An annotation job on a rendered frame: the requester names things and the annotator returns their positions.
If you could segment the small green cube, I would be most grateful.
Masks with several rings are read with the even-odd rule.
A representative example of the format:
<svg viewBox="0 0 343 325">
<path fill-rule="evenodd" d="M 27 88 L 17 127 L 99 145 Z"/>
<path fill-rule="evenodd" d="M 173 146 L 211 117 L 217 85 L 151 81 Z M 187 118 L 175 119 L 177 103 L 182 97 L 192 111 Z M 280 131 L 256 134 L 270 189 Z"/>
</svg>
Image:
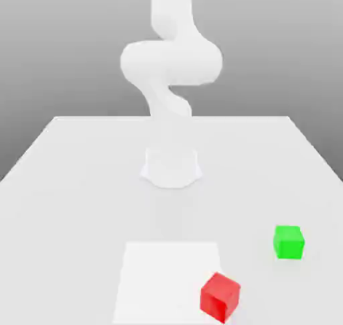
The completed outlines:
<svg viewBox="0 0 343 325">
<path fill-rule="evenodd" d="M 299 226 L 277 225 L 273 235 L 273 248 L 278 259 L 303 257 L 305 239 Z"/>
</svg>

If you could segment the small red cube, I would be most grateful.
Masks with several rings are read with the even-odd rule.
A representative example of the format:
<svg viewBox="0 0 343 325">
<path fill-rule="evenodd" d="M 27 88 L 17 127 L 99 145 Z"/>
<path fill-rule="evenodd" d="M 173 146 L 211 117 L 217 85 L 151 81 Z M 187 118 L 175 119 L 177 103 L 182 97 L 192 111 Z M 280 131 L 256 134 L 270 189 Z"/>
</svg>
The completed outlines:
<svg viewBox="0 0 343 325">
<path fill-rule="evenodd" d="M 200 290 L 200 309 L 225 324 L 238 306 L 240 292 L 239 283 L 216 272 Z"/>
</svg>

